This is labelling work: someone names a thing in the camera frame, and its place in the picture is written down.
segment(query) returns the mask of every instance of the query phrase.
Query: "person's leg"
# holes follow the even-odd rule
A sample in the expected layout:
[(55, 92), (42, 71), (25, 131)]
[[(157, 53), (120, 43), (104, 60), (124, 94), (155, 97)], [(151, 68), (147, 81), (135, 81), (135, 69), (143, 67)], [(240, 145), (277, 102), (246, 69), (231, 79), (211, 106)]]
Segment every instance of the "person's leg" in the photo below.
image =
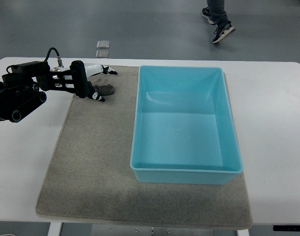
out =
[(228, 16), (224, 10), (224, 0), (207, 0), (207, 4), (212, 21), (219, 28), (224, 27), (228, 23)]

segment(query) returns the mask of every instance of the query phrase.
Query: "black sneaker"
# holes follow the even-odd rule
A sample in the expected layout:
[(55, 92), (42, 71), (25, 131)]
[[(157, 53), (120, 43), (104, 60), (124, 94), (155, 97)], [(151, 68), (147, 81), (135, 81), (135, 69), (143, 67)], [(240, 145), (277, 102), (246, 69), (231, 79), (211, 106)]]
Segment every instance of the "black sneaker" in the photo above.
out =
[(201, 11), (201, 15), (208, 20), (209, 24), (215, 25), (215, 22), (213, 22), (212, 19), (211, 19), (211, 16), (210, 16), (210, 13), (209, 13), (209, 7), (203, 8), (202, 11)]
[(212, 43), (217, 43), (220, 40), (224, 39), (229, 33), (231, 33), (235, 28), (231, 25), (229, 21), (224, 27), (217, 27), (214, 34), (216, 34), (215, 38), (212, 40)]

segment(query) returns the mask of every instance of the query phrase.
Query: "black cable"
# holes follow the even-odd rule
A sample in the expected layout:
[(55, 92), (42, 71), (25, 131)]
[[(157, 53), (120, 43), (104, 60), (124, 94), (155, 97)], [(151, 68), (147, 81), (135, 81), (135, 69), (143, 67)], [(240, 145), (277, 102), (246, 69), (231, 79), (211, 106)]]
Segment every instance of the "black cable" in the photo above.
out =
[(10, 66), (8, 66), (7, 68), (6, 68), (6, 71), (8, 72), (8, 74), (10, 74), (10, 72), (8, 71), (8, 69), (11, 67), (11, 65)]
[(57, 49), (56, 48), (50, 48), (49, 50), (48, 50), (48, 52), (47, 52), (47, 55), (46, 55), (46, 58), (45, 58), (45, 60), (44, 61), (47, 61), (48, 60), (48, 58), (50, 57), (50, 53), (51, 53), (51, 51), (52, 50), (54, 50), (55, 52), (56, 52), (56, 54), (57, 54), (57, 57), (59, 57), (60, 56), (60, 54), (58, 53), (58, 51), (57, 51)]

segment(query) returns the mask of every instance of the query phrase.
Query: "concrete floor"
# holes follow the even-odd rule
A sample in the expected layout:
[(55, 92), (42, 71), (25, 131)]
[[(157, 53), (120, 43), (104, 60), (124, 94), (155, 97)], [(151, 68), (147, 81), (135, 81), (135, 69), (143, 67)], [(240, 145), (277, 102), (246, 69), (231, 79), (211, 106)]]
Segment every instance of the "concrete floor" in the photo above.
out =
[[(211, 43), (216, 26), (201, 16), (205, 6), (206, 0), (0, 0), (0, 59), (44, 58), (50, 47), (63, 58), (95, 58), (97, 42), (108, 40), (114, 59), (300, 63), (300, 0), (227, 0), (236, 30), (218, 44)], [(294, 235), (270, 226), (250, 232)]]

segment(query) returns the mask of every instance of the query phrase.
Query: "white table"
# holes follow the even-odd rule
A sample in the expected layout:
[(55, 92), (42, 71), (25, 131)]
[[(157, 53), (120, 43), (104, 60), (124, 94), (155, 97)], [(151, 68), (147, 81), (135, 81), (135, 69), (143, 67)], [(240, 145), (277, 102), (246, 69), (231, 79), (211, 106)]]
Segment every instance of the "white table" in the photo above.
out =
[[(43, 58), (4, 58), (12, 64)], [(63, 59), (69, 66), (76, 59)], [(300, 64), (80, 59), (104, 65), (221, 67), (226, 74), (254, 224), (300, 224)], [(51, 67), (56, 59), (49, 59)], [(21, 122), (0, 122), (0, 220), (47, 222), (36, 200), (72, 95), (48, 91)]]

